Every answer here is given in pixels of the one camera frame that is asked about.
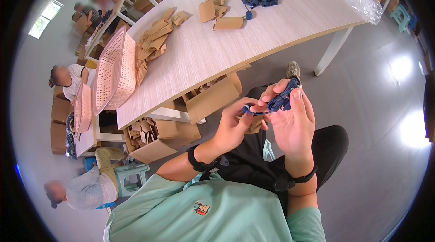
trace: khaki pants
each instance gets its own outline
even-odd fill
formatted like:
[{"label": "khaki pants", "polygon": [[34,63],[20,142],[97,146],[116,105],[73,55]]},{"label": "khaki pants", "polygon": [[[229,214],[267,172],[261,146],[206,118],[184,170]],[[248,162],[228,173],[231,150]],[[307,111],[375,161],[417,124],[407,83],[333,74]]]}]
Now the khaki pants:
[{"label": "khaki pants", "polygon": [[119,193],[118,181],[115,176],[114,168],[117,168],[118,164],[112,164],[110,160],[122,160],[125,158],[124,152],[119,148],[114,147],[99,147],[95,150],[95,158],[97,159],[97,165],[100,169],[100,174],[106,174],[113,182],[116,188],[116,194]]}]

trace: window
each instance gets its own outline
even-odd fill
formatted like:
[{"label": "window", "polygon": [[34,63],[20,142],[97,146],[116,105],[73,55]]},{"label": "window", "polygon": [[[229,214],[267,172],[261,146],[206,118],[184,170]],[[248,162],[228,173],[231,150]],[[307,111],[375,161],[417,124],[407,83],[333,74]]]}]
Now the window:
[{"label": "window", "polygon": [[53,0],[50,5],[42,12],[41,16],[39,16],[38,20],[36,20],[32,29],[29,32],[29,35],[39,39],[41,37],[42,32],[44,32],[45,27],[48,25],[50,20],[52,20],[63,4]]}]

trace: light blue shirt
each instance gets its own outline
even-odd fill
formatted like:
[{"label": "light blue shirt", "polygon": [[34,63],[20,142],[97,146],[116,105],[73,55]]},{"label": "light blue shirt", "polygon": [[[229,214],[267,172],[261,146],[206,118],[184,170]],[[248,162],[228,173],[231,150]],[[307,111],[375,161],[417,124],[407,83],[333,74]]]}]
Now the light blue shirt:
[{"label": "light blue shirt", "polygon": [[103,190],[97,180],[100,169],[94,166],[83,175],[74,177],[68,183],[66,196],[68,205],[77,210],[94,210],[103,204]]},{"label": "light blue shirt", "polygon": [[210,177],[183,190],[184,182],[151,176],[112,211],[104,241],[325,241],[317,208],[303,208],[286,219],[276,194],[215,173]]}]

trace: cartoon logo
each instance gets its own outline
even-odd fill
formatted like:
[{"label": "cartoon logo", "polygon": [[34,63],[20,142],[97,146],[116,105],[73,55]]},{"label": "cartoon logo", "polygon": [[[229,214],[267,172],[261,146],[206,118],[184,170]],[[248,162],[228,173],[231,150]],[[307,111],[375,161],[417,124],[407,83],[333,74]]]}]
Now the cartoon logo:
[{"label": "cartoon logo", "polygon": [[210,208],[210,206],[208,206],[208,205],[203,205],[199,202],[195,203],[195,212],[197,214],[205,215],[206,213],[208,213],[209,208]]}]

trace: mint green t-shirt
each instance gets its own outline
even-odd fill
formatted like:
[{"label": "mint green t-shirt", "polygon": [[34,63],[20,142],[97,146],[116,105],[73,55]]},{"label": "mint green t-shirt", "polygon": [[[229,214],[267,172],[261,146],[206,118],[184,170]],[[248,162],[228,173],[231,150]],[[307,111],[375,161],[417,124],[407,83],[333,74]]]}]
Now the mint green t-shirt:
[{"label": "mint green t-shirt", "polygon": [[286,219],[274,193],[213,174],[184,191],[184,182],[152,175],[112,211],[104,241],[325,241],[318,209],[303,208]]}]

